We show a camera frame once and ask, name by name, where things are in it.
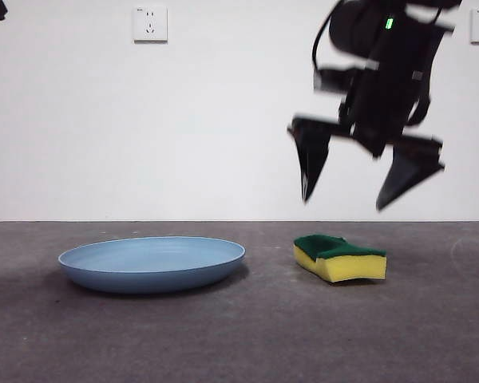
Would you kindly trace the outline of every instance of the concrete floor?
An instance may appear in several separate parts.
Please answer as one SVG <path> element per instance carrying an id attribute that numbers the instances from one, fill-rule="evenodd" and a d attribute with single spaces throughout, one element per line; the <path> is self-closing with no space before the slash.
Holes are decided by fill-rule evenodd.
<path id="1" fill-rule="evenodd" d="M 292 240 L 387 250 L 385 282 L 331 285 Z M 244 266 L 213 286 L 85 290 L 57 257 L 151 235 L 223 238 Z M 479 223 L 0 223 L 0 382 L 479 382 Z"/>

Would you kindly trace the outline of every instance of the plate rim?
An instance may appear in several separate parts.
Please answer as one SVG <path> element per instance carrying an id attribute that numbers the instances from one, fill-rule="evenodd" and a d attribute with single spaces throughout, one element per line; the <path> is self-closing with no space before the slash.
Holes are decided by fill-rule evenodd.
<path id="1" fill-rule="evenodd" d="M 64 263 L 62 261 L 62 257 L 72 251 L 76 251 L 76 250 L 79 250 L 83 247 L 91 247 L 91 246 L 94 246 L 94 245 L 99 245 L 99 244 L 102 244 L 102 243 L 113 243 L 113 242 L 126 242 L 126 241 L 135 241 L 135 240 L 138 240 L 138 239 L 161 239 L 161 238 L 170 238 L 170 239 L 210 239 L 212 241 L 219 241 L 219 242 L 226 242 L 226 243 L 230 243 L 232 245 L 235 245 L 235 246 L 238 246 L 241 250 L 240 254 L 230 260 L 230 261 L 227 261 L 227 262 L 223 262 L 223 263 L 217 263 L 215 265 L 209 265 L 209 266 L 202 266 L 202 267 L 191 267 L 191 268 L 188 268 L 188 269 L 178 269 L 178 270 L 164 270 L 164 271 L 109 271 L 109 270 L 90 270 L 90 269 L 85 269 L 85 268 L 82 268 L 82 267 L 75 267 L 75 266 L 70 266 L 68 265 L 67 263 Z M 192 271 L 192 270 L 203 270 L 203 269 L 208 269 L 208 268 L 211 268 L 211 267 L 219 267 L 219 266 L 223 266 L 223 265 L 227 265 L 229 263 L 233 263 L 233 262 L 238 262 L 239 260 L 241 260 L 244 256 L 245 256 L 245 248 L 240 245 L 239 243 L 236 243 L 236 242 L 232 242 L 232 241 L 228 241 L 226 239 L 220 239 L 220 238 L 212 238 L 212 237 L 202 237 L 202 236 L 192 236 L 192 235 L 161 235 L 161 236 L 151 236 L 151 237 L 136 237 L 136 238 L 124 238 L 124 239 L 111 239 L 109 241 L 100 241 L 100 242 L 95 242 L 95 243 L 87 243 L 85 245 L 80 245 L 78 247 L 74 247 L 72 249 L 69 249 L 67 251 L 64 251 L 62 254 L 60 254 L 58 256 L 58 262 L 59 264 L 62 266 L 62 267 L 67 267 L 69 269 L 73 269 L 73 270 L 79 270 L 79 271 L 85 271 L 85 272 L 90 272 L 90 273 L 103 273 L 103 274 L 162 274 L 162 273 L 180 273 L 180 272 L 183 272 L 183 271 Z"/>

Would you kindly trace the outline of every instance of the yellow sponge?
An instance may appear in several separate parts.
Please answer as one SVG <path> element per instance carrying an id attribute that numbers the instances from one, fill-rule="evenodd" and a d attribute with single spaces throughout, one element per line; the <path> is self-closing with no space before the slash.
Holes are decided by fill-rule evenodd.
<path id="1" fill-rule="evenodd" d="M 310 235 L 295 240 L 296 262 L 329 282 L 385 279 L 385 251 L 350 245 L 342 238 Z"/>

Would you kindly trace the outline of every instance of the blue plate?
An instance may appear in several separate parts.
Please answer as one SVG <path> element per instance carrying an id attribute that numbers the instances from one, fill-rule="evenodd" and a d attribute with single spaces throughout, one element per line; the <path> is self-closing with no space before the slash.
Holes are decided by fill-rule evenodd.
<path id="1" fill-rule="evenodd" d="M 237 243 L 203 237 L 148 237 L 93 243 L 58 257 L 67 276 L 89 289 L 165 293 L 220 281 L 245 254 Z"/>

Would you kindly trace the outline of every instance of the white wall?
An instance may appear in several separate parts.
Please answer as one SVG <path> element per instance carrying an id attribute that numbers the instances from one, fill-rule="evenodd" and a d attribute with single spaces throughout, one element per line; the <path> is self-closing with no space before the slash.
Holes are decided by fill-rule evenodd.
<path id="1" fill-rule="evenodd" d="M 446 171 L 382 214 L 391 152 L 342 141 L 313 198 L 285 133 L 335 117 L 312 90 L 311 44 L 332 0 L 173 0 L 167 45 L 135 45 L 131 0 L 8 0 L 0 23 L 2 220 L 479 220 L 479 46 L 469 9 L 437 55 L 421 135 Z M 322 62 L 348 63 L 325 40 Z"/>

